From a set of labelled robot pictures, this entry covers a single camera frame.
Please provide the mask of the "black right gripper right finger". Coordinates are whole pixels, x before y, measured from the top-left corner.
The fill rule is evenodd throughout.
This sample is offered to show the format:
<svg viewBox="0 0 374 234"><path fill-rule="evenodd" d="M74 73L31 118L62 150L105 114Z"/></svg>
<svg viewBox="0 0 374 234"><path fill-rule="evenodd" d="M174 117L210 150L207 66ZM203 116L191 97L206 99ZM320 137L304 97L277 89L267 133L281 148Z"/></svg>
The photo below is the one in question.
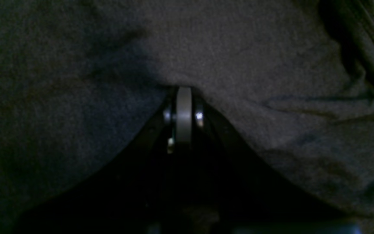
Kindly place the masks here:
<svg viewBox="0 0 374 234"><path fill-rule="evenodd" d="M177 88L177 162L212 183L214 234L360 234L356 222L291 184L254 153L233 126Z"/></svg>

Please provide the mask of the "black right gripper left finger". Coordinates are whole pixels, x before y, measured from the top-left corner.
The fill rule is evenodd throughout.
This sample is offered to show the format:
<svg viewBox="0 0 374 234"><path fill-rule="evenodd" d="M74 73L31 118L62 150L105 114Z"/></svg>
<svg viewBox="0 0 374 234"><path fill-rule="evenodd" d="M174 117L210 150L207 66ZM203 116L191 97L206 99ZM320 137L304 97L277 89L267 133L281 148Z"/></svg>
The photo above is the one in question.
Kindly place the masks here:
<svg viewBox="0 0 374 234"><path fill-rule="evenodd" d="M20 216L16 234L159 234L147 209L146 184L154 179L153 156L166 152L177 88L125 149L83 182Z"/></svg>

